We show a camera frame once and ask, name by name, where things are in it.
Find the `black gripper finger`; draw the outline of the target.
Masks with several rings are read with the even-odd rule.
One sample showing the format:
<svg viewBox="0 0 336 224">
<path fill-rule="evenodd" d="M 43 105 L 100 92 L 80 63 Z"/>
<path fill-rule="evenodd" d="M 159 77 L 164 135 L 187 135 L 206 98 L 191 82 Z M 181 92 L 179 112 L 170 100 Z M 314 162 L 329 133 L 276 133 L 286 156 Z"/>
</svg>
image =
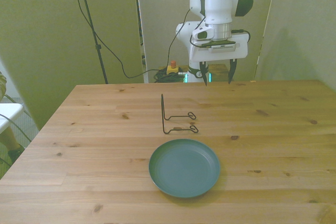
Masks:
<svg viewBox="0 0 336 224">
<path fill-rule="evenodd" d="M 237 59 L 231 59 L 229 63 L 230 63 L 230 69 L 228 72 L 228 83 L 230 84 L 236 71 Z"/>
<path fill-rule="evenodd" d="M 207 74 L 208 68 L 207 68 L 207 66 L 206 66 L 206 62 L 204 62 L 204 61 L 200 62 L 200 63 L 199 63 L 199 69 L 200 69 L 200 71 L 201 71 L 201 74 L 202 74 L 202 78 L 203 78 L 203 80 L 204 80 L 204 83 L 205 83 L 205 85 L 207 86 L 207 76 L 206 76 L 206 74 Z"/>
</svg>

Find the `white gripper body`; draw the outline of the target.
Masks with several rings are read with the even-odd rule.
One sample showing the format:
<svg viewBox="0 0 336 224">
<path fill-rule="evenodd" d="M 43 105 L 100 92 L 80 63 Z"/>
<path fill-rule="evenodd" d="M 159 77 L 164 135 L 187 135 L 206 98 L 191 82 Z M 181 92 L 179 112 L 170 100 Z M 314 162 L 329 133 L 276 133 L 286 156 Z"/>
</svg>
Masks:
<svg viewBox="0 0 336 224">
<path fill-rule="evenodd" d="M 248 33 L 233 34 L 222 41 L 192 40 L 189 58 L 192 62 L 241 59 L 248 55 Z"/>
</svg>

